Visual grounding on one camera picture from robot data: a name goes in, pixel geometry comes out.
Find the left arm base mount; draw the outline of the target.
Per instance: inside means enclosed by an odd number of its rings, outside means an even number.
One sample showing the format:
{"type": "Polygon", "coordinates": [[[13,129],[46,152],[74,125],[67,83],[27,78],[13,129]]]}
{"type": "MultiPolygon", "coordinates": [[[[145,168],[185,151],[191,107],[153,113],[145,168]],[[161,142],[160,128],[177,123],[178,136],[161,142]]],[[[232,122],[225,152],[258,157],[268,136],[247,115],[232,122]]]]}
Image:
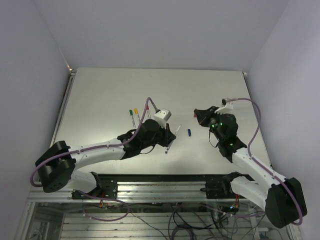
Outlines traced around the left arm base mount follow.
{"type": "Polygon", "coordinates": [[[114,178],[105,174],[75,171],[68,183],[73,190],[71,194],[73,200],[117,198],[118,184],[114,178]]]}

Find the red pen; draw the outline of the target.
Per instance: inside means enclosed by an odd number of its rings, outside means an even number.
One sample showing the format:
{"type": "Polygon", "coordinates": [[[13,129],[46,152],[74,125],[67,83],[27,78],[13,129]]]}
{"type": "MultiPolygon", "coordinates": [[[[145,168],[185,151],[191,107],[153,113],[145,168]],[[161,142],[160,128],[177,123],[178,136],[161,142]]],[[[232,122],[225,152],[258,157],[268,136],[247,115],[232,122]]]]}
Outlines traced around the red pen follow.
{"type": "Polygon", "coordinates": [[[151,119],[152,117],[151,117],[149,106],[146,107],[146,113],[147,113],[148,119],[151,119]]]}

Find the aluminium frame rail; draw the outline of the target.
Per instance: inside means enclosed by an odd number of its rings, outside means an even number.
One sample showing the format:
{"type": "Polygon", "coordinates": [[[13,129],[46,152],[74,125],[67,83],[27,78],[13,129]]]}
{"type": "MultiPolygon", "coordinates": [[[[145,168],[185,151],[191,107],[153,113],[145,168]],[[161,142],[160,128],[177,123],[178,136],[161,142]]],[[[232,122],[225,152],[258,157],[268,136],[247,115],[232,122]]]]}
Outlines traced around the aluminium frame rail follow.
{"type": "MultiPolygon", "coordinates": [[[[200,191],[205,182],[118,182],[116,198],[126,203],[173,203],[204,202],[205,192],[200,191]]],[[[97,203],[98,199],[72,196],[74,191],[63,188],[45,193],[41,188],[32,187],[28,202],[34,203],[97,203]]]]}

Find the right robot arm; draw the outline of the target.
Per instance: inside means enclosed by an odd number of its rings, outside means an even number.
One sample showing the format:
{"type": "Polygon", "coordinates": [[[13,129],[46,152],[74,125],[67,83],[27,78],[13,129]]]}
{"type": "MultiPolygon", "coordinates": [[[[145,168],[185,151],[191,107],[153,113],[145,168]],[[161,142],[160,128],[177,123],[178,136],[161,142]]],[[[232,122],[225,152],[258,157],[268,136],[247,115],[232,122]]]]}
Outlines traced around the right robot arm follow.
{"type": "Polygon", "coordinates": [[[301,223],[308,212],[301,183],[277,173],[251,154],[237,136],[239,125],[233,114],[221,112],[216,106],[193,112],[198,124],[216,137],[220,154],[252,178],[248,180],[239,172],[225,175],[221,194],[226,198],[237,194],[250,200],[277,228],[301,223]]]}

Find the yellow pen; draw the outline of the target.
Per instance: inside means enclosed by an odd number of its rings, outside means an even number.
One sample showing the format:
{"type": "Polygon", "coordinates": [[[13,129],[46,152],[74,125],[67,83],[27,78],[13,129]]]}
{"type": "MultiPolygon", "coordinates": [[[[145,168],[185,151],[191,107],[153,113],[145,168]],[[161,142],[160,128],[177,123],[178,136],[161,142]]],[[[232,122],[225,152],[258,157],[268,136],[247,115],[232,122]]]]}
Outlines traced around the yellow pen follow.
{"type": "Polygon", "coordinates": [[[140,114],[138,114],[136,116],[137,116],[138,122],[140,123],[141,122],[140,114]]]}

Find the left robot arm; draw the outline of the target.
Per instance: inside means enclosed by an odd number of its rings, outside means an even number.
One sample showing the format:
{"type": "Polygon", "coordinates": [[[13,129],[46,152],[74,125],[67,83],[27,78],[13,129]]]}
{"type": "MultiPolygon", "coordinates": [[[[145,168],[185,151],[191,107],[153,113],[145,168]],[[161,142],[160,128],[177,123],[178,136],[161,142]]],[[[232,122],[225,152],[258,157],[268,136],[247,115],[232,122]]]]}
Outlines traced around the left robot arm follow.
{"type": "Polygon", "coordinates": [[[156,145],[167,148],[175,139],[168,123],[162,127],[156,120],[148,119],[139,129],[131,129],[101,143],[71,147],[64,140],[58,141],[35,162],[40,183],[31,184],[42,188],[45,193],[54,193],[68,186],[96,199],[102,193],[98,175],[83,173],[79,169],[100,162],[133,158],[156,145]]]}

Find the green pen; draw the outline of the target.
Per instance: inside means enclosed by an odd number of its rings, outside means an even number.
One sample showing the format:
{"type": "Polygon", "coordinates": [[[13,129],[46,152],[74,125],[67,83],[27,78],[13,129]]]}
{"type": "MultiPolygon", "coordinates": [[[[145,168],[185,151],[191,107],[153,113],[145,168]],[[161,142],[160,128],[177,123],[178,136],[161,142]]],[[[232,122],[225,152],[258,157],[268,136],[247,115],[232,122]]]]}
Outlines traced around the green pen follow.
{"type": "Polygon", "coordinates": [[[133,129],[137,129],[136,123],[135,123],[135,119],[134,119],[134,115],[130,116],[130,117],[131,117],[131,120],[132,120],[133,129]]]}

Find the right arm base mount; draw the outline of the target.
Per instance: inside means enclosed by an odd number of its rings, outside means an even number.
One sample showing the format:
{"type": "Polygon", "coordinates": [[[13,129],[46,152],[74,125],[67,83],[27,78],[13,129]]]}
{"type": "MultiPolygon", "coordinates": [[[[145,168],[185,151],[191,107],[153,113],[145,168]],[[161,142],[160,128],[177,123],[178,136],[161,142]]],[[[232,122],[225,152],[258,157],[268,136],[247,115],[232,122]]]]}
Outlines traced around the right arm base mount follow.
{"type": "Polygon", "coordinates": [[[206,194],[207,199],[236,198],[236,194],[231,187],[231,182],[242,176],[243,175],[237,171],[227,175],[216,175],[215,178],[206,181],[204,187],[202,187],[200,191],[206,194]]]}

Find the yellow pen cap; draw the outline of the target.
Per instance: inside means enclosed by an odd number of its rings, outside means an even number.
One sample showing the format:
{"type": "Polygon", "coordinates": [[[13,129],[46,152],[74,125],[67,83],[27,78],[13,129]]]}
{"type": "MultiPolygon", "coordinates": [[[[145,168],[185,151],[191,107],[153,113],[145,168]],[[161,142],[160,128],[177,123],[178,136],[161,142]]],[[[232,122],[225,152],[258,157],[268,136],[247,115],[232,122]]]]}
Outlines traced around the yellow pen cap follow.
{"type": "Polygon", "coordinates": [[[137,109],[137,108],[134,109],[134,113],[135,113],[137,116],[139,115],[139,112],[138,112],[138,109],[137,109]]]}

